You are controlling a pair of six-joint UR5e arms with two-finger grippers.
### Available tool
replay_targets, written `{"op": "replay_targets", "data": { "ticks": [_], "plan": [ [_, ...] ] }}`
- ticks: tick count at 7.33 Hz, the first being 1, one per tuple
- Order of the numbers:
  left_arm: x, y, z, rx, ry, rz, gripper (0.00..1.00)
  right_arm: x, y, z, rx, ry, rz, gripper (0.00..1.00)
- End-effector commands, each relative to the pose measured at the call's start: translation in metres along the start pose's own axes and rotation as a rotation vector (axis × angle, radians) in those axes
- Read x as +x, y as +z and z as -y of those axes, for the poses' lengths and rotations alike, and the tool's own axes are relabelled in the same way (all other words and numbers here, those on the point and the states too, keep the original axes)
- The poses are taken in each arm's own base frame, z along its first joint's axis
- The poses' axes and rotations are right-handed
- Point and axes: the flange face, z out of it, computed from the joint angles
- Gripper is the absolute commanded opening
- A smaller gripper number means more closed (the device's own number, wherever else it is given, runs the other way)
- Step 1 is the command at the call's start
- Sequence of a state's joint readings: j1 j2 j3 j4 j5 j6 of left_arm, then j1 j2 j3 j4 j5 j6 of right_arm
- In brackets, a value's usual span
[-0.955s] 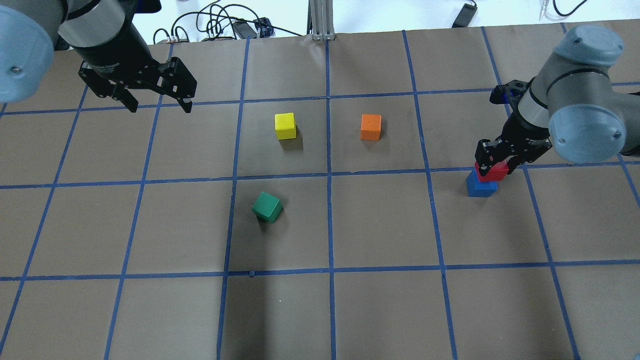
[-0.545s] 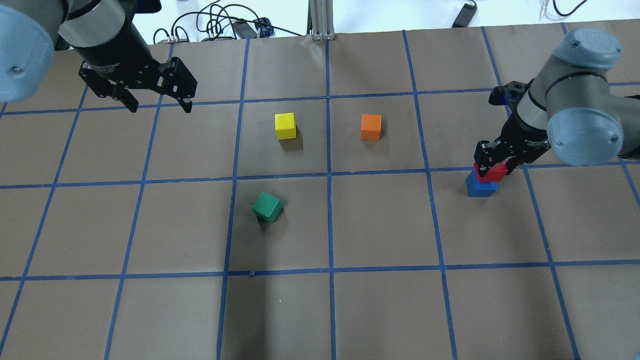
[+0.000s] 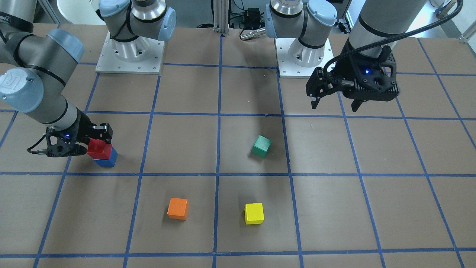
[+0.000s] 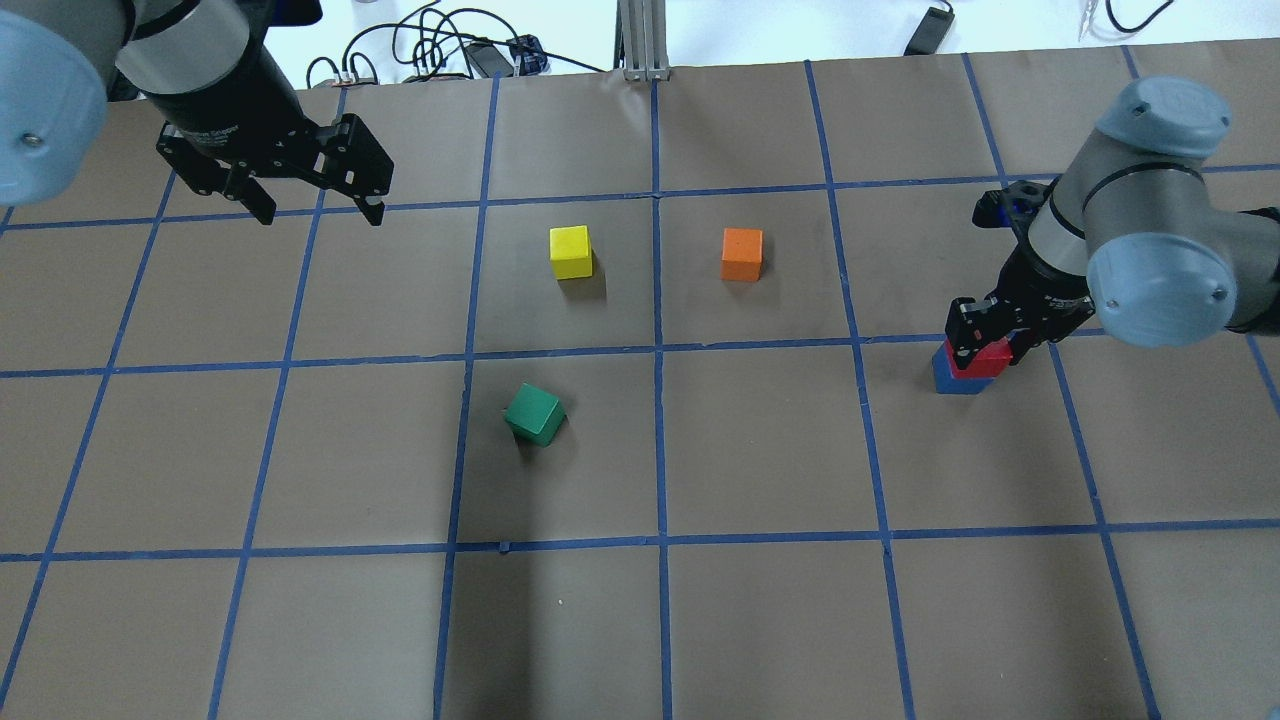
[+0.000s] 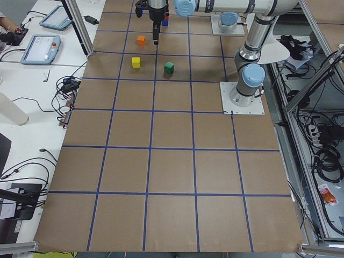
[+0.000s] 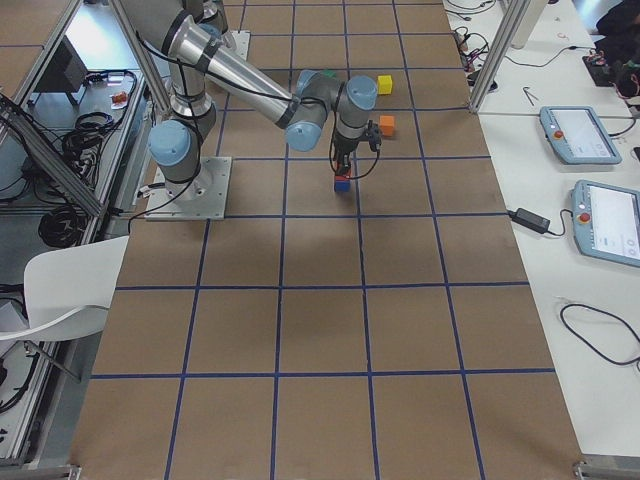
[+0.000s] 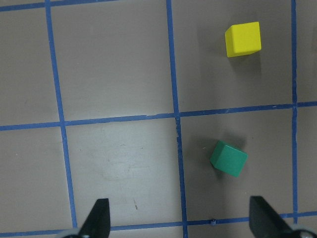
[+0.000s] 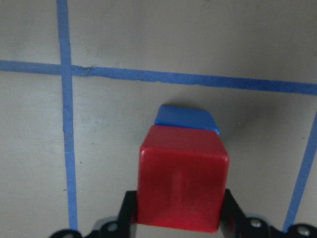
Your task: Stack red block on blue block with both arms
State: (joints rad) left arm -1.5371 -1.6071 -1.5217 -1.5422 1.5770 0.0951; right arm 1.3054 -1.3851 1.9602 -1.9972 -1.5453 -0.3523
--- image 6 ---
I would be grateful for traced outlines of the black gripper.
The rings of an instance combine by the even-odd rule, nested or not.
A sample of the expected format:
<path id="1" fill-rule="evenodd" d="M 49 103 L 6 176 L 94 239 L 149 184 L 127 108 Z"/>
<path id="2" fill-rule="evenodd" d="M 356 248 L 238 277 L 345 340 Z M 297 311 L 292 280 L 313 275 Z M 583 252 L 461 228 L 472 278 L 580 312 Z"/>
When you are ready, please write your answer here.
<path id="1" fill-rule="evenodd" d="M 362 133 L 357 138 L 347 138 L 337 132 L 332 135 L 332 152 L 330 158 L 333 168 L 349 168 L 351 166 L 351 155 L 358 145 L 366 140 L 366 135 Z"/>

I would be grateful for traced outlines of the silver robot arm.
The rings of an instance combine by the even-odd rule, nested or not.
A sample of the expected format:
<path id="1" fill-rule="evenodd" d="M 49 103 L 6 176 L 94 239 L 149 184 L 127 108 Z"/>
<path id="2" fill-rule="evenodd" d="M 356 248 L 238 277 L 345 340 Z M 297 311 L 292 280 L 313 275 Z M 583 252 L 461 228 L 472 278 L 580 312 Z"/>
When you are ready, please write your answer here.
<path id="1" fill-rule="evenodd" d="M 337 192 L 348 190 L 356 178 L 351 156 L 360 143 L 380 151 L 380 128 L 370 119 L 378 89 L 370 77 L 341 81 L 304 70 L 295 91 L 288 92 L 236 53 L 223 2 L 125 1 L 122 6 L 137 40 L 169 63 L 175 114 L 211 119 L 215 108 L 204 86 L 211 79 L 283 129 L 286 143 L 296 151 L 314 149 L 332 118 L 329 162 Z"/>

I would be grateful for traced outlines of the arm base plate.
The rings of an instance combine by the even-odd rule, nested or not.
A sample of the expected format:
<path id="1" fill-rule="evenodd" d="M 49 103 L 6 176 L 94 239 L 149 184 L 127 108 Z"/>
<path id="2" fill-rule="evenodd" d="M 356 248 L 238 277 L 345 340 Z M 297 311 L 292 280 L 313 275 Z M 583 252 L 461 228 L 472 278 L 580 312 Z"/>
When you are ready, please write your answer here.
<path id="1" fill-rule="evenodd" d="M 184 186 L 169 183 L 169 188 L 162 186 L 150 192 L 144 218 L 151 221 L 223 220 L 231 170 L 231 157 L 203 157 L 200 173 L 177 199 L 172 194 L 179 194 Z"/>
<path id="2" fill-rule="evenodd" d="M 243 60 L 247 60 L 251 33 L 249 30 L 228 30 L 222 35 L 224 44 Z"/>

